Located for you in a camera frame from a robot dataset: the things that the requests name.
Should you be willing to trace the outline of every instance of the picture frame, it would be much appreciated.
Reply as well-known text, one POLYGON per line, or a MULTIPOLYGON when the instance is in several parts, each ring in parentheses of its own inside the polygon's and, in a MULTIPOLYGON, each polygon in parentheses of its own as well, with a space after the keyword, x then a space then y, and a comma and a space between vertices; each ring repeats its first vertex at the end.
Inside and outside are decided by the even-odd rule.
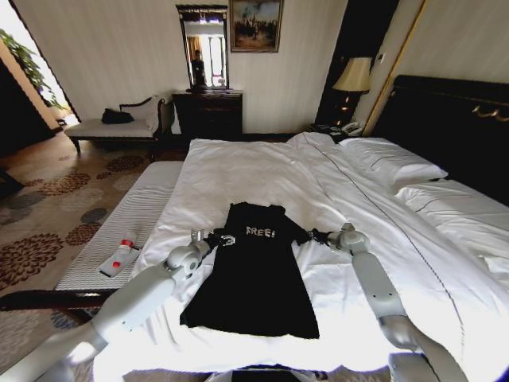
POLYGON ((277 53, 283 0, 230 0, 232 53, 277 53))

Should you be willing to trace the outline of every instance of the nightstand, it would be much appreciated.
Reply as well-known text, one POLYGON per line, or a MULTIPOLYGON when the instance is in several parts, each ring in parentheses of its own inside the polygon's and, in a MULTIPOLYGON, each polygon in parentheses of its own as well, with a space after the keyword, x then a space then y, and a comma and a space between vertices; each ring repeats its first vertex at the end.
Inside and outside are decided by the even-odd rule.
POLYGON ((333 125, 322 125, 319 123, 311 123, 312 131, 329 135, 334 143, 341 142, 343 139, 350 138, 339 127, 333 125))

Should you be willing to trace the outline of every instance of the table lamp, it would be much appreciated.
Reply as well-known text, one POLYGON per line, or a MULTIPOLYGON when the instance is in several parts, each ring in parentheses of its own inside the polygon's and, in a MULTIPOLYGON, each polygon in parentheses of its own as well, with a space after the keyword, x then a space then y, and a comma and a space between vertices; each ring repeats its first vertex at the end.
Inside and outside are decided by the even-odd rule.
POLYGON ((371 67, 371 57, 353 57, 348 60, 347 66, 341 74, 338 81, 332 86, 334 90, 347 92, 342 103, 338 105, 340 119, 334 122, 339 126, 342 123, 349 122, 353 115, 353 108, 349 101, 355 93, 359 98, 363 93, 369 92, 369 70, 371 67))

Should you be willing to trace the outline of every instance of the dresser drawer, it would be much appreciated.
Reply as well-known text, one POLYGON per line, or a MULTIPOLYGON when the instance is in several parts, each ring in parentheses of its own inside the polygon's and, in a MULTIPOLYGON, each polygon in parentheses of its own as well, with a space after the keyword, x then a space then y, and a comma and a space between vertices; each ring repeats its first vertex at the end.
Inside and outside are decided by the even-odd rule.
POLYGON ((182 134, 188 139, 235 140, 242 134, 241 92, 181 92, 173 100, 182 134))

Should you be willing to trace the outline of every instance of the dark wooden headboard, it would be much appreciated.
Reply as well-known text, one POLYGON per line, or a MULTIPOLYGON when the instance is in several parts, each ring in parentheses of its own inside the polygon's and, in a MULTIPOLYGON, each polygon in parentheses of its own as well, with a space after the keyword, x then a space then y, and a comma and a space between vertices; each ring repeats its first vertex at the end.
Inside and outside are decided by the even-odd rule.
POLYGON ((509 84, 398 76, 373 136, 509 205, 509 84))

